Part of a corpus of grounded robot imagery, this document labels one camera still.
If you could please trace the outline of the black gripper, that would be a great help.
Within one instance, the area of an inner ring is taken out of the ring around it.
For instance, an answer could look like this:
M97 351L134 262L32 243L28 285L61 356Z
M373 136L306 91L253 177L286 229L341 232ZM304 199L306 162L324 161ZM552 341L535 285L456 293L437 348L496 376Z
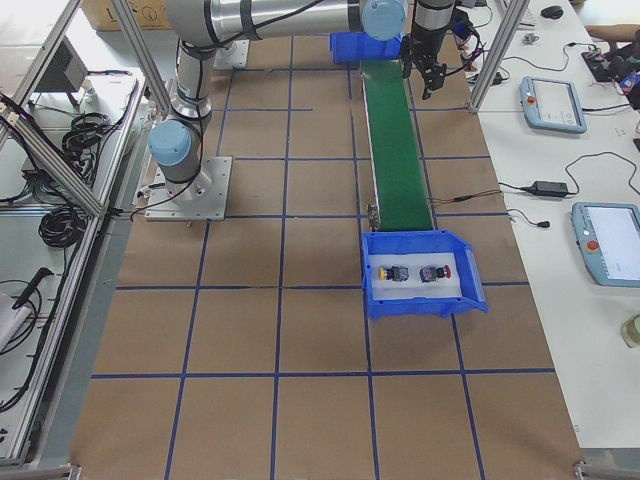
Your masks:
M435 30L413 27L402 39L402 77L409 78L412 67L416 67L424 81L423 100L444 85L447 66L438 61L438 54L446 31L446 27Z

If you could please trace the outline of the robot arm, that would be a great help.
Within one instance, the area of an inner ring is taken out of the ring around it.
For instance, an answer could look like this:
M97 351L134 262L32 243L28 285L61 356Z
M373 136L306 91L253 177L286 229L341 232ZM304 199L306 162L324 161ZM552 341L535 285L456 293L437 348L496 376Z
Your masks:
M411 30L400 49L402 75L417 69L428 99L446 77L438 54L454 8L452 1L169 1L166 14L178 36L171 112L185 123L208 124L214 56L237 40L341 32L389 40L406 25Z

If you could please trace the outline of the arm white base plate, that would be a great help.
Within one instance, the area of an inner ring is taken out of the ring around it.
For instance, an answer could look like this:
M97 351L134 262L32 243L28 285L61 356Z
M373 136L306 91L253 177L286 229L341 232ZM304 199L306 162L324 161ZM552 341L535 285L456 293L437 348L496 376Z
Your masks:
M166 184L161 168L157 167L154 182L163 186L150 192L151 207L143 212L144 217L149 221L224 220L232 160L228 156L205 157L199 176L175 199L172 196L182 186Z
M218 48L214 55L213 68L215 70L245 69L249 45L249 40L236 40L225 47Z

